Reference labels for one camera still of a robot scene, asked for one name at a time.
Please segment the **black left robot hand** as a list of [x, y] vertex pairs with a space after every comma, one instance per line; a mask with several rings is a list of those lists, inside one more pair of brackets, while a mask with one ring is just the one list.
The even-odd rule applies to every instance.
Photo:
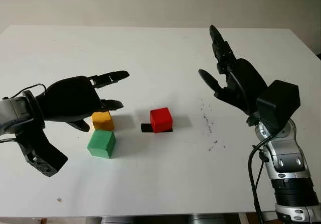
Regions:
[[91, 77], [76, 76], [57, 81], [45, 93], [36, 96], [44, 120], [64, 122], [72, 127], [88, 132], [85, 118], [95, 112], [107, 112], [123, 108], [118, 100], [100, 99], [96, 90], [129, 77], [125, 70], [114, 71]]

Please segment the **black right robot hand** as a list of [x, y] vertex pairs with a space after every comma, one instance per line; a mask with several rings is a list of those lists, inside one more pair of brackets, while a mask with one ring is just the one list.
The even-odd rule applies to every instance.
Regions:
[[214, 97], [242, 110], [248, 116], [253, 115], [257, 112], [256, 99], [267, 88], [267, 84], [249, 61], [235, 57], [230, 45], [215, 26], [211, 25], [209, 32], [218, 61], [218, 72], [226, 76], [227, 85], [221, 87], [218, 81], [203, 69], [198, 70], [200, 77], [214, 91]]

